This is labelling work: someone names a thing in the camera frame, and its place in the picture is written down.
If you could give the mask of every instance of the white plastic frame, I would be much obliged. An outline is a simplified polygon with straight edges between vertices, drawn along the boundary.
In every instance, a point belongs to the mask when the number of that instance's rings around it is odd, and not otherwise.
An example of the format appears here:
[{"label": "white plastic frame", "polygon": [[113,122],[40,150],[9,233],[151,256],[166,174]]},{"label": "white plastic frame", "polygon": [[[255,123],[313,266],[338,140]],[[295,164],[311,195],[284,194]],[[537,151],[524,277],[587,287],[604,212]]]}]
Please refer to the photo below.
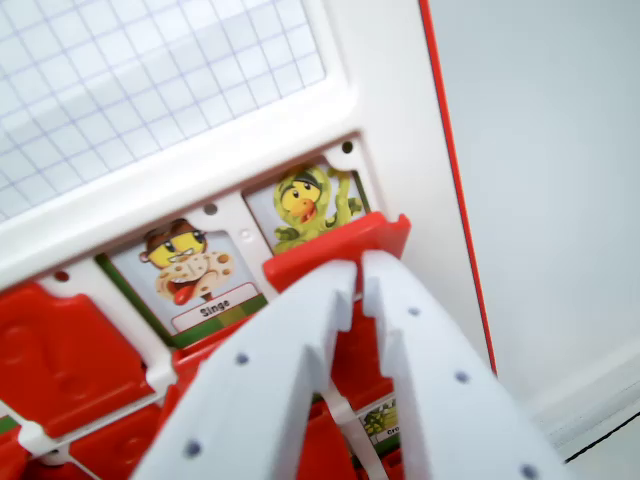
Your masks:
[{"label": "white plastic frame", "polygon": [[418,2],[305,7],[325,81],[5,222],[0,288],[357,133],[369,200],[412,220],[404,259],[488,363]]},{"label": "white plastic frame", "polygon": [[[337,144],[326,150],[313,152],[309,156],[297,159],[296,163],[325,159],[329,165],[334,168],[357,172],[365,192],[374,191],[372,179],[365,168],[359,138],[352,137],[350,141],[353,143],[354,148],[349,154],[342,152],[341,144]],[[281,171],[279,172],[277,170],[272,172],[272,174],[276,176],[281,173]],[[271,301],[278,294],[266,280],[262,270],[262,264],[273,255],[243,198],[243,193],[244,192],[235,190],[206,200],[189,212],[183,213],[182,216],[193,226],[203,231],[227,232],[248,265],[258,289],[265,295],[267,300]],[[377,209],[378,202],[374,195],[368,195],[367,200],[373,209]],[[203,206],[209,203],[214,203],[217,207],[214,215],[208,215],[204,211]],[[122,237],[121,242],[142,236],[146,229],[145,227],[130,232],[128,235]],[[156,395],[125,406],[117,412],[113,412],[92,422],[86,427],[66,434],[58,439],[52,439],[47,436],[40,425],[21,417],[0,400],[0,407],[5,406],[11,413],[11,416],[22,426],[19,442],[25,449],[36,456],[44,455],[54,449],[59,449],[60,446],[64,446],[72,440],[117,421],[147,404],[164,397],[167,387],[176,381],[176,375],[171,365],[170,349],[162,342],[146,320],[96,263],[94,255],[99,252],[101,253],[101,250],[91,252],[82,260],[70,265],[59,266],[59,268],[64,270],[69,276],[66,281],[59,281],[53,274],[49,274],[41,277],[38,283],[54,296],[70,297],[77,294],[88,295],[140,354],[147,365],[146,380],[156,391]],[[328,402],[329,408],[336,422],[348,430],[345,433],[347,437],[351,439],[354,448],[361,451],[361,456],[364,458],[370,457],[371,461],[367,463],[367,466],[371,464],[374,466],[368,468],[376,468],[377,457],[368,451],[369,449],[366,444],[363,445],[359,432],[349,427],[349,422],[352,418],[355,418],[355,416],[348,402],[339,395],[333,385],[326,392],[326,395],[331,399],[331,401]]]}]

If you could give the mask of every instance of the white plastic piece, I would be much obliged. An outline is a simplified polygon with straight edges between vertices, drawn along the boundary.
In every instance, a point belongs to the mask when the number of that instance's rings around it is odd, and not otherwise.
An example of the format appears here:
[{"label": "white plastic piece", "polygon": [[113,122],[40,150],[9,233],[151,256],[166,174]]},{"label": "white plastic piece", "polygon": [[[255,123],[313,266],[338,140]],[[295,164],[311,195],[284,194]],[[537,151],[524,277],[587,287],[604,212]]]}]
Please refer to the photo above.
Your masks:
[{"label": "white plastic piece", "polygon": [[69,444],[60,446],[59,448],[56,449],[55,452],[44,455],[38,458],[38,460],[36,461],[44,465],[51,465],[51,466],[64,465],[65,463],[73,463],[80,470],[86,473],[90,478],[93,478],[94,480],[100,480],[100,477],[95,475],[91,470],[89,470],[82,463],[80,463],[78,460],[76,460],[74,457],[71,456],[71,453],[69,452]]},{"label": "white plastic piece", "polygon": [[[336,168],[359,163],[372,210],[411,218],[405,260],[488,362],[418,2],[304,8],[323,82],[4,222],[0,245],[11,255],[0,258],[0,288],[329,149]],[[354,142],[349,154],[340,149],[345,139]]]},{"label": "white plastic piece", "polygon": [[9,407],[6,403],[0,401],[0,408],[3,408],[16,422],[20,424],[20,432],[18,432],[18,443],[28,451],[33,457],[42,457],[49,455],[53,450],[60,450],[65,445],[69,445],[76,440],[85,437],[101,428],[106,427],[118,420],[131,415],[134,412],[162,401],[164,397],[161,397],[157,393],[147,395],[139,400],[136,400],[129,405],[126,405],[118,410],[115,410],[104,417],[100,417],[97,420],[88,423],[76,430],[73,430],[61,437],[51,438],[49,437],[42,426],[39,423],[30,421],[20,416],[16,411]]},{"label": "white plastic piece", "polygon": [[[360,296],[361,294],[356,294],[354,300]],[[356,454],[362,468],[367,472],[369,480],[388,480],[387,472],[369,439],[369,435],[362,428],[360,420],[347,399],[340,394],[333,382],[327,391],[322,392],[322,398],[329,407],[333,421],[340,427],[340,431],[349,442],[353,453]]]},{"label": "white plastic piece", "polygon": [[560,458],[395,257],[363,255],[365,315],[396,392],[408,479],[565,479]]},{"label": "white plastic piece", "polygon": [[105,275],[92,256],[64,270],[69,274],[66,282],[60,282],[51,275],[41,279],[40,284],[55,296],[69,297],[80,293],[87,295],[140,354],[147,366],[147,383],[158,394],[164,395],[168,386],[177,380],[169,348]]},{"label": "white plastic piece", "polygon": [[336,331],[351,328],[356,274],[323,265],[228,339],[133,478],[293,478],[311,395],[329,387]]},{"label": "white plastic piece", "polygon": [[22,420],[24,423],[20,423],[18,443],[34,457],[44,455],[58,446],[58,442],[49,437],[39,423],[22,418],[19,420]]}]

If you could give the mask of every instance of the red plastic tab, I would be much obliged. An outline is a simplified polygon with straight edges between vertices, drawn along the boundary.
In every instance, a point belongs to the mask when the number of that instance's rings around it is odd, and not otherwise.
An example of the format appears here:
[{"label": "red plastic tab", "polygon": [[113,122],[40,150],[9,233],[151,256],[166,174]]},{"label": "red plastic tab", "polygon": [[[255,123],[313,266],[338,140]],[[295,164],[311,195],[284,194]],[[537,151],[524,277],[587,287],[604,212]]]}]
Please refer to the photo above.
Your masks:
[{"label": "red plastic tab", "polygon": [[22,476],[29,452],[18,443],[20,427],[0,435],[0,480],[18,480]]},{"label": "red plastic tab", "polygon": [[404,465],[402,464],[402,450],[398,448],[388,455],[385,455],[382,459],[382,466],[387,472],[389,480],[403,480]]},{"label": "red plastic tab", "polygon": [[[314,268],[330,260],[358,264],[366,250],[384,250],[400,258],[411,230],[405,215],[390,223],[380,212],[370,213],[337,230],[325,233],[267,260],[262,266],[267,280],[278,292],[287,289]],[[358,290],[361,279],[358,276]]]},{"label": "red plastic tab", "polygon": [[0,297],[0,398],[59,437],[153,393],[140,356],[85,295]]},{"label": "red plastic tab", "polygon": [[158,429],[160,407],[148,407],[71,444],[71,456],[102,480],[129,478]]},{"label": "red plastic tab", "polygon": [[73,463],[42,465],[31,461],[22,476],[23,480],[91,480],[91,477]]},{"label": "red plastic tab", "polygon": [[311,406],[298,480],[356,480],[347,445],[324,402]]},{"label": "red plastic tab", "polygon": [[375,320],[364,316],[362,302],[353,306],[351,330],[338,333],[331,378],[356,411],[393,392],[380,374]]}]

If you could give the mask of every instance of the small hole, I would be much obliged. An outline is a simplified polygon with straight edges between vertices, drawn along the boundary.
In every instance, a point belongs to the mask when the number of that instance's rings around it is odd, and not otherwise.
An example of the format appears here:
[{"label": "small hole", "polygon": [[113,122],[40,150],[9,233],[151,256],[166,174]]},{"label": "small hole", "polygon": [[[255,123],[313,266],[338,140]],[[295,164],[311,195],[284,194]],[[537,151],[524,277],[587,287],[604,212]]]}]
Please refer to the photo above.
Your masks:
[{"label": "small hole", "polygon": [[236,355],[236,363],[238,365],[244,365],[245,363],[249,363],[249,357],[246,353],[239,353]]},{"label": "small hole", "polygon": [[207,215],[215,215],[218,212],[218,207],[216,207],[213,203],[207,203],[204,207],[202,207],[202,209]]},{"label": "small hole", "polygon": [[456,372],[456,380],[460,383],[469,383],[469,375],[467,372]]},{"label": "small hole", "polygon": [[60,270],[59,272],[53,274],[53,278],[55,278],[59,282],[66,282],[69,280],[69,274]]},{"label": "small hole", "polygon": [[535,480],[536,478],[538,478],[538,470],[536,470],[536,467],[534,467],[533,465],[524,464],[520,468],[520,473],[527,480]]},{"label": "small hole", "polygon": [[184,455],[187,458],[197,457],[198,455],[200,455],[201,451],[202,447],[196,440],[189,440],[187,442],[187,445],[184,447]]}]

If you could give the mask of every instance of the monkey illustration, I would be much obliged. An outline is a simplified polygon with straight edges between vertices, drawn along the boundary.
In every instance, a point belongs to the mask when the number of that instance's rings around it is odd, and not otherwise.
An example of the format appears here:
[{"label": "monkey illustration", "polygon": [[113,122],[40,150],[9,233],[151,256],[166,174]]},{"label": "monkey illustration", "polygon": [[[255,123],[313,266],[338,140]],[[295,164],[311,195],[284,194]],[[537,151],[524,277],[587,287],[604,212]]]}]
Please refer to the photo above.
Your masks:
[{"label": "monkey illustration", "polygon": [[[326,218],[331,203],[330,177],[338,177],[339,185],[336,213]],[[276,185],[273,195],[278,215],[290,225],[276,228],[280,242],[274,247],[275,253],[285,252],[349,223],[363,208],[359,198],[348,198],[349,184],[349,173],[333,168],[328,173],[316,166],[288,173]]]},{"label": "monkey illustration", "polygon": [[147,233],[145,243],[140,261],[160,270],[156,290],[176,305],[197,296],[212,300],[213,290],[225,284],[234,270],[231,255],[207,253],[204,233],[182,218]]}]

